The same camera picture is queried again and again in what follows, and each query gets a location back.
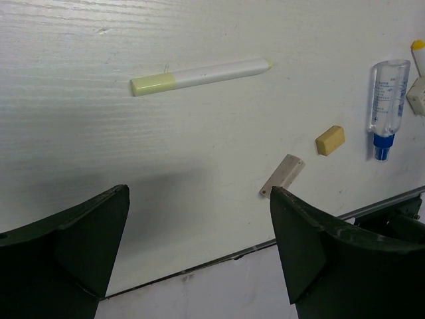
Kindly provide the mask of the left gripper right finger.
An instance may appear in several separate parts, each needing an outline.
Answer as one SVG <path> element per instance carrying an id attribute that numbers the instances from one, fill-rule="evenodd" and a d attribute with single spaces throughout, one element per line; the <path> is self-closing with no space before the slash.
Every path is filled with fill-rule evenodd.
<path id="1" fill-rule="evenodd" d="M 424 317 L 424 243 L 362 229 L 282 187 L 270 212 L 299 318 Z"/>

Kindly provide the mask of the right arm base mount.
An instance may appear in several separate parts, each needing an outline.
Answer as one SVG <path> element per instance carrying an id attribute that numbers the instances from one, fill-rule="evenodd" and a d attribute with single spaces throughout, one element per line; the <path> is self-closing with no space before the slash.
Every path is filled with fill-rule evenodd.
<path id="1" fill-rule="evenodd" d="M 339 218 L 383 236 L 423 244 L 424 222 L 420 220 L 420 209 L 423 207 L 424 188 L 419 187 L 343 214 Z"/>

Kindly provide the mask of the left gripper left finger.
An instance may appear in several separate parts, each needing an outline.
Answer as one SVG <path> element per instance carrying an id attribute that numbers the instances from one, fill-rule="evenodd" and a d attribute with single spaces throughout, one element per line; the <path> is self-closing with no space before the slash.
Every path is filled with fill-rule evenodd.
<path id="1" fill-rule="evenodd" d="M 105 299 L 129 211 L 117 185 L 1 234 L 2 318 L 93 318 Z"/>

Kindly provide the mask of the pale yellow white marker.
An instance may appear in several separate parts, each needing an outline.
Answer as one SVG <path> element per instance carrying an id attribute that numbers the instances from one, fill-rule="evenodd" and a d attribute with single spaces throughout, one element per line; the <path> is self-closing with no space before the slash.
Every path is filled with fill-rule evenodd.
<path id="1" fill-rule="evenodd" d="M 255 58 L 133 78 L 130 80 L 130 86 L 134 96 L 144 96 L 214 82 L 244 78 L 247 76 L 255 76 L 270 70 L 272 67 L 272 61 L 266 58 Z"/>

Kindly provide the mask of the clear blue glue bottle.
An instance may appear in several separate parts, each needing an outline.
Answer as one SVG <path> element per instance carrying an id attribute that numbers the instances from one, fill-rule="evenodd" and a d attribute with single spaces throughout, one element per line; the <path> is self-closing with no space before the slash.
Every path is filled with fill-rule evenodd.
<path id="1" fill-rule="evenodd" d="M 386 60 L 371 69 L 368 133 L 372 136 L 373 157 L 388 159 L 404 111 L 409 60 Z"/>

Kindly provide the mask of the yellow capped white marker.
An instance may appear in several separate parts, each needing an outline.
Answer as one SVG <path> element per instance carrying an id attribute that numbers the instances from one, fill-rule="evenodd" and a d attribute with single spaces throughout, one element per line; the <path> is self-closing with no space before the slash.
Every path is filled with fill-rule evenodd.
<path id="1" fill-rule="evenodd" d="M 421 39 L 411 44 L 411 51 L 420 77 L 425 75 L 425 42 Z"/>

